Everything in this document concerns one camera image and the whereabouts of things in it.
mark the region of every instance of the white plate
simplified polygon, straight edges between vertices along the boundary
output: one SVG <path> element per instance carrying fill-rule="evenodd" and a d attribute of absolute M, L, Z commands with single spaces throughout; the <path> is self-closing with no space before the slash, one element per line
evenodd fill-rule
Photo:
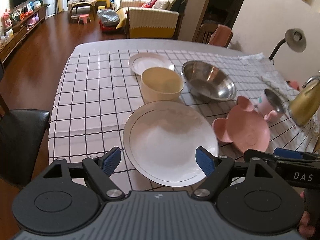
<path fill-rule="evenodd" d="M 218 141 L 207 120 L 191 107 L 171 101 L 152 102 L 134 111 L 123 140 L 133 166 L 168 187 L 190 186 L 205 178 L 196 163 L 197 147 L 218 156 Z"/>
<path fill-rule="evenodd" d="M 174 65 L 166 57 L 156 53 L 138 53 L 129 59 L 129 67 L 138 75 L 151 67 L 163 67 L 174 71 Z"/>

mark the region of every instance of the lamp arm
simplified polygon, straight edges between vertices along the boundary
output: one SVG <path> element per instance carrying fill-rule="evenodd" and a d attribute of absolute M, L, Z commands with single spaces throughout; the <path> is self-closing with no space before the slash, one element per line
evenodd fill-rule
<path fill-rule="evenodd" d="M 273 50 L 273 52 L 271 53 L 271 55 L 270 55 L 270 57 L 269 57 L 270 60 L 273 59 L 273 57 L 274 57 L 275 54 L 277 53 L 278 49 L 279 49 L 279 48 L 281 47 L 281 45 L 284 44 L 284 43 L 285 43 L 285 39 L 281 40 L 281 41 L 277 44 L 277 46 L 275 47 L 275 49 Z"/>

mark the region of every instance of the lamp head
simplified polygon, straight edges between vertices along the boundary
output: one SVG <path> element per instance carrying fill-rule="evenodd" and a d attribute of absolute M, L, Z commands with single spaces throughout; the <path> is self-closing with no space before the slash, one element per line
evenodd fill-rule
<path fill-rule="evenodd" d="M 293 51 L 303 52 L 306 49 L 306 37 L 301 29 L 287 30 L 284 38 Z"/>

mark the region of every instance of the desk lamp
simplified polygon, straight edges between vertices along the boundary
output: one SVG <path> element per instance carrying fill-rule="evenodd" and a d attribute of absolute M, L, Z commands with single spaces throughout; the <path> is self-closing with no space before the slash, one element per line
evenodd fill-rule
<path fill-rule="evenodd" d="M 278 49 L 285 42 L 287 42 L 290 49 L 295 52 L 303 52 L 306 48 L 306 37 L 304 36 L 303 31 L 301 29 L 290 29 L 286 31 L 284 39 L 277 44 L 277 46 L 271 53 L 269 57 L 270 60 L 273 59 Z"/>

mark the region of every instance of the pillow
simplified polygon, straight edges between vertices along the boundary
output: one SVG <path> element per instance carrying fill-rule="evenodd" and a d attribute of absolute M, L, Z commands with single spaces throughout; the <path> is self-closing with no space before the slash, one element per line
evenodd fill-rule
<path fill-rule="evenodd" d="M 141 8 L 152 8 L 157 0 L 150 0 L 148 3 L 142 4 Z"/>
<path fill-rule="evenodd" d="M 157 0 L 153 8 L 165 10 L 169 6 L 169 3 L 169 0 Z"/>

